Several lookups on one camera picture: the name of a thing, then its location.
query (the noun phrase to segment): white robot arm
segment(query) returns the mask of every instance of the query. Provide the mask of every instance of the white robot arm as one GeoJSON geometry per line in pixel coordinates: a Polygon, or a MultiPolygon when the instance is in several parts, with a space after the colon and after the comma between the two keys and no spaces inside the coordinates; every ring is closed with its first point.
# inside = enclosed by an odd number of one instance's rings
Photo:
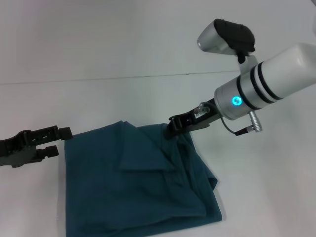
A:
{"type": "Polygon", "coordinates": [[[224,123],[225,127],[235,135],[260,132],[256,110],[316,83],[316,45],[298,43],[258,64],[254,56],[249,56],[255,50],[252,32],[246,26],[219,19],[205,28],[197,44],[205,52],[236,55],[240,75],[217,88],[214,99],[171,117],[166,138],[208,127],[222,117],[235,120],[246,114],[250,115],[251,126],[238,132],[232,132],[224,123]]]}

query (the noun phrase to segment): white wall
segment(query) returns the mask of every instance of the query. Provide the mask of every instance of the white wall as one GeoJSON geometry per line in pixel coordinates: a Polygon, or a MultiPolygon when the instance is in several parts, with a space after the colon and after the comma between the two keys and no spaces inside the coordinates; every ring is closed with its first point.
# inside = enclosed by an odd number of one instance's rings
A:
{"type": "MultiPolygon", "coordinates": [[[[210,73],[237,70],[235,58],[196,46],[213,19],[249,26],[262,61],[313,43],[315,11],[309,0],[0,0],[0,139],[52,125],[76,134],[118,120],[167,122],[238,74],[210,73]],[[207,74],[140,78],[186,73],[207,74]],[[120,77],[136,78],[104,80],[120,77]],[[4,85],[80,79],[90,80],[4,85]]],[[[193,133],[220,181],[224,221],[165,237],[315,236],[315,86],[257,114],[261,134],[236,138],[219,121],[193,133]]],[[[61,154],[0,167],[1,236],[63,236],[62,164],[61,154]]]]}
{"type": "Polygon", "coordinates": [[[237,70],[200,51],[216,18],[248,26],[268,59],[315,42],[310,0],[1,0],[0,83],[237,70]]]}

